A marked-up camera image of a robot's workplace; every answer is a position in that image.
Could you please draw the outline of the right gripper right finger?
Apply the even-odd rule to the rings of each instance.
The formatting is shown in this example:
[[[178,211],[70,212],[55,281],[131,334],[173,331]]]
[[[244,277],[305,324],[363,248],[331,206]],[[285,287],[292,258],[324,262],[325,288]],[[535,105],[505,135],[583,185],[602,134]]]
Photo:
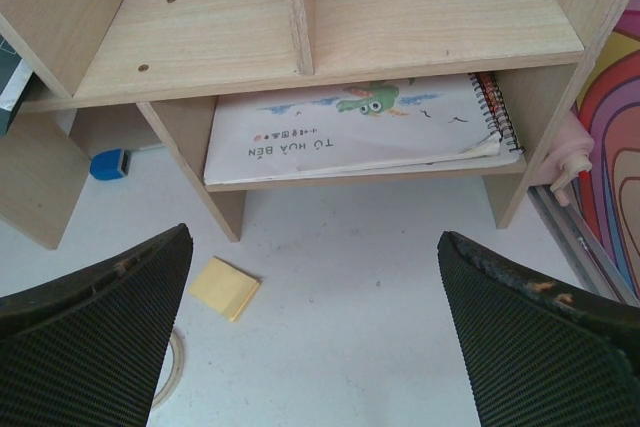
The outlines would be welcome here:
[[[638,425],[638,308],[453,231],[438,264],[482,425]]]

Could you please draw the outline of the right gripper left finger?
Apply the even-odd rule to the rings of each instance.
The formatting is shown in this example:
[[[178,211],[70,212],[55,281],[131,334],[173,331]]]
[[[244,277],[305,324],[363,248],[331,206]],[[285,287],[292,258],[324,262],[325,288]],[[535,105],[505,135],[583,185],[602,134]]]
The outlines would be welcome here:
[[[2,425],[145,425],[192,256],[179,224],[2,297]]]

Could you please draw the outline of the masking tape roll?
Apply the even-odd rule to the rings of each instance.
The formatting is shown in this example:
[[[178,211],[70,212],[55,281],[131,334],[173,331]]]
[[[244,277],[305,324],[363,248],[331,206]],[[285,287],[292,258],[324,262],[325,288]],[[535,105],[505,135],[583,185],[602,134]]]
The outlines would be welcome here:
[[[173,329],[154,394],[151,410],[157,410],[175,392],[186,363],[186,348],[177,329]]]

